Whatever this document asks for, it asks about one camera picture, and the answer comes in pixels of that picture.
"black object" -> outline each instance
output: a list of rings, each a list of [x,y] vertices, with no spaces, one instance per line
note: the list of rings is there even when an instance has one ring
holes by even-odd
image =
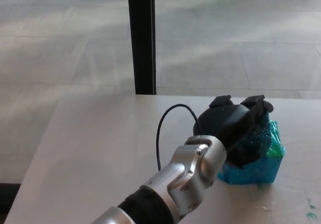
[[[20,186],[20,184],[0,183],[0,214],[9,213]]]
[[[174,224],[171,211],[151,189],[141,187],[118,206],[137,224]]]
[[[136,94],[156,94],[155,0],[128,0]]]
[[[215,136],[225,146],[228,164],[243,168],[268,150],[270,142],[263,144],[260,137],[269,133],[268,113],[273,111],[273,106],[264,98],[264,95],[251,96],[234,105],[230,95],[216,97],[199,116],[204,134]],[[193,133],[200,134],[195,125]]]
[[[193,118],[194,118],[194,120],[195,120],[195,124],[196,124],[196,126],[197,126],[197,128],[198,128],[198,131],[199,131],[200,133],[203,133],[203,131],[202,131],[202,129],[201,129],[201,125],[200,125],[200,123],[199,123],[199,121],[198,121],[198,119],[197,119],[197,117],[196,117],[196,114],[193,112],[193,110],[192,110],[190,107],[188,107],[188,106],[185,105],[185,104],[179,103],[179,104],[175,104],[175,105],[171,106],[169,109],[167,109],[167,110],[165,111],[165,113],[163,114],[163,116],[161,117],[161,119],[160,119],[160,121],[159,121],[159,124],[158,124],[158,127],[157,127],[157,134],[156,134],[156,157],[157,157],[157,167],[158,167],[158,171],[160,171],[161,168],[162,168],[162,167],[161,167],[161,160],[160,160],[160,158],[159,158],[159,134],[161,133],[162,123],[163,123],[166,115],[167,115],[171,110],[175,109],[176,107],[184,107],[184,108],[186,108],[186,109],[192,114],[192,116],[193,116]]]

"green plastic wrap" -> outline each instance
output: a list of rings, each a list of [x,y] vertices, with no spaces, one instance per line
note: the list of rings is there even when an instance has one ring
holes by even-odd
[[[279,133],[276,121],[270,121],[270,132],[271,132],[271,146],[266,152],[266,156],[283,157],[285,152],[285,147],[282,146],[280,133]]]

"silver robotic arm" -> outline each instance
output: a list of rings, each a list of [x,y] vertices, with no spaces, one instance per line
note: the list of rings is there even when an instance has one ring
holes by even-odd
[[[92,224],[177,224],[202,203],[226,157],[217,138],[190,137],[167,166]]]

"gray tiled floor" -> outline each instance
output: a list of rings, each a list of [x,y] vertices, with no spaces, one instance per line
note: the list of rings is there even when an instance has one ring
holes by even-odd
[[[156,0],[159,94],[321,98],[321,0]],[[134,93],[127,0],[0,0],[0,182],[59,98]]]

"black rubber sleeve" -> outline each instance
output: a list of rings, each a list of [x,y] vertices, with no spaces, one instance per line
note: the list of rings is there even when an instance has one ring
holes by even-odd
[[[135,224],[174,224],[173,216],[157,193],[141,187],[118,206]]]

